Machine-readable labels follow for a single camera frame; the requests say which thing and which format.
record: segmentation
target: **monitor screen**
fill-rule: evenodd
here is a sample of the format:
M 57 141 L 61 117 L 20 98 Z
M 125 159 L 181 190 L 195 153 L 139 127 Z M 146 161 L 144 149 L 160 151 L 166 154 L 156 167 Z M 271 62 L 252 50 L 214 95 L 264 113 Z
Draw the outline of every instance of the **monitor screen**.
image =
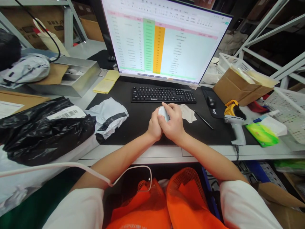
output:
M 101 0 L 120 75 L 199 84 L 231 17 L 165 0 Z

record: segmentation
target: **barcode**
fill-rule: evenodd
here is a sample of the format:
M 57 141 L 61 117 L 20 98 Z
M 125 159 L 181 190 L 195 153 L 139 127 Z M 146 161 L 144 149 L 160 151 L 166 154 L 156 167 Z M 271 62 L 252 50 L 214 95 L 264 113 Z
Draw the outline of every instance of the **barcode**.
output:
M 69 118 L 76 113 L 78 113 L 77 110 L 69 111 L 67 113 L 63 113 L 62 115 L 56 116 L 54 119 Z

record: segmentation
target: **white sleeve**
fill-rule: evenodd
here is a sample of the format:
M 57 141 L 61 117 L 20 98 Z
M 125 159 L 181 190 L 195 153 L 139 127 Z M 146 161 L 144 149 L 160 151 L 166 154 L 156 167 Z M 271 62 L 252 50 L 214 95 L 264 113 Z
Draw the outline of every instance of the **white sleeve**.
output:
M 220 185 L 221 210 L 230 229 L 282 229 L 258 192 L 243 181 L 225 181 Z
M 104 219 L 104 190 L 75 189 L 50 215 L 43 229 L 101 229 Z

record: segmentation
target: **white cord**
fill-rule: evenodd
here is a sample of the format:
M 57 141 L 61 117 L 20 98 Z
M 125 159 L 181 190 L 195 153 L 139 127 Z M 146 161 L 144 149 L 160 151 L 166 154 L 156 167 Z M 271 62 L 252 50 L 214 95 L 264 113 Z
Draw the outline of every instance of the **white cord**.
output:
M 123 174 L 113 184 L 111 183 L 111 181 L 108 178 L 104 177 L 103 175 L 99 174 L 98 172 L 94 171 L 93 169 L 89 168 L 88 166 L 85 166 L 85 165 L 83 165 L 81 163 L 77 163 L 77 162 L 45 164 L 45 165 L 33 166 L 33 167 L 25 168 L 25 169 L 18 169 L 18 170 L 0 172 L 0 178 L 1 177 L 13 176 L 13 175 L 17 175 L 17 174 L 20 174 L 20 173 L 27 173 L 27 172 L 43 170 L 43 169 L 54 169 L 54 168 L 60 168 L 60 167 L 78 167 L 78 168 L 81 168 L 81 169 L 87 171 L 88 173 L 96 176 L 97 178 L 105 181 L 110 187 L 113 187 L 118 182 L 118 180 L 124 175 L 124 173 L 127 170 L 140 168 L 140 167 L 146 167 L 146 168 L 149 169 L 149 172 L 150 172 L 150 187 L 147 191 L 149 191 L 150 188 L 152 187 L 152 171 L 146 165 L 139 165 L 139 166 L 134 166 L 134 167 L 130 167 L 130 168 L 126 169 L 123 172 Z

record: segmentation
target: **monitor stand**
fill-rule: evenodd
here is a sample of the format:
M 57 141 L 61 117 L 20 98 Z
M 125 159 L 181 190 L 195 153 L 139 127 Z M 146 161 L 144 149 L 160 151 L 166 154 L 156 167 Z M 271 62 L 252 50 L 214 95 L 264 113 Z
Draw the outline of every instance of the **monitor stand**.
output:
M 100 68 L 108 70 L 113 70 L 113 66 L 116 64 L 115 57 L 110 56 L 106 49 L 89 57 L 88 60 L 94 60 L 99 64 Z

